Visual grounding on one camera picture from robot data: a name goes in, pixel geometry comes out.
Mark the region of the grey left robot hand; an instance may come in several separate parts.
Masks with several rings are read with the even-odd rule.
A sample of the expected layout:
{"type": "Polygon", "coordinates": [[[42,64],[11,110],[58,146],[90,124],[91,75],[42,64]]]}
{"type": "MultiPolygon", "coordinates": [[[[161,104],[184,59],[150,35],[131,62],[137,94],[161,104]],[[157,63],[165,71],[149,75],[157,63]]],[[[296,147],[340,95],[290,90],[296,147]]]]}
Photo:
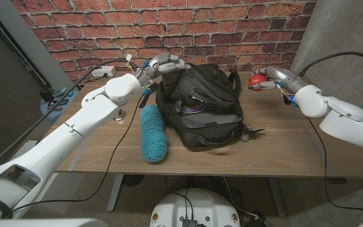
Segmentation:
{"type": "Polygon", "coordinates": [[[157,78],[161,74],[190,68],[191,65],[187,64],[178,56],[165,52],[156,55],[147,64],[145,64],[137,79],[140,84],[146,84],[148,81],[157,78]]]}

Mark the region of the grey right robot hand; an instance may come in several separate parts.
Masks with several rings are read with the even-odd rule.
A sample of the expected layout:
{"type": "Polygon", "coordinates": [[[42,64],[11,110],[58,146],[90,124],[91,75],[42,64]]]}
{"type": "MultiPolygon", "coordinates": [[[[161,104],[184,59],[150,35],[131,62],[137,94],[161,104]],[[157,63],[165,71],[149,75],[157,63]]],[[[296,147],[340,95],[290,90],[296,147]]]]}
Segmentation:
{"type": "Polygon", "coordinates": [[[267,66],[257,69],[250,78],[259,74],[265,78],[265,81],[249,81],[249,90],[272,90],[277,85],[287,89],[291,93],[297,93],[303,86],[300,84],[300,79],[288,69],[283,69],[277,66],[267,66]]]}

